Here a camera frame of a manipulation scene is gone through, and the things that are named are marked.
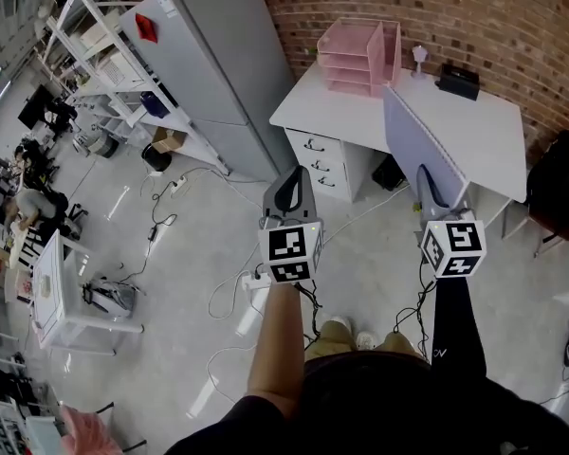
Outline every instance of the pink object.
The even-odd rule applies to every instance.
[[[341,18],[324,32],[318,51],[329,89],[381,97],[382,86],[398,79],[400,24]]]
[[[61,415],[69,432],[62,438],[69,455],[122,455],[97,413],[61,406]]]

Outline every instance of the black trash can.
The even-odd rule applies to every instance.
[[[143,149],[141,158],[157,172],[166,171],[171,165],[171,160],[173,160],[170,153],[161,154],[152,144]]]

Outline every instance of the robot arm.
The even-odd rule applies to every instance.
[[[259,245],[272,283],[314,278],[322,252],[322,224],[305,167],[282,174],[267,189]]]
[[[443,202],[424,165],[417,171],[417,188],[421,204],[418,239],[434,276],[472,276],[486,256],[486,241],[483,221],[475,220],[468,194],[451,208]]]

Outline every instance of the backpack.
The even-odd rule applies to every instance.
[[[569,228],[569,131],[559,133],[529,173],[526,204],[529,212],[538,210],[551,219],[557,231]]]

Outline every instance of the pink file organizer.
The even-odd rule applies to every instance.
[[[400,24],[339,19],[319,40],[319,65],[329,89],[381,98],[400,70]]]

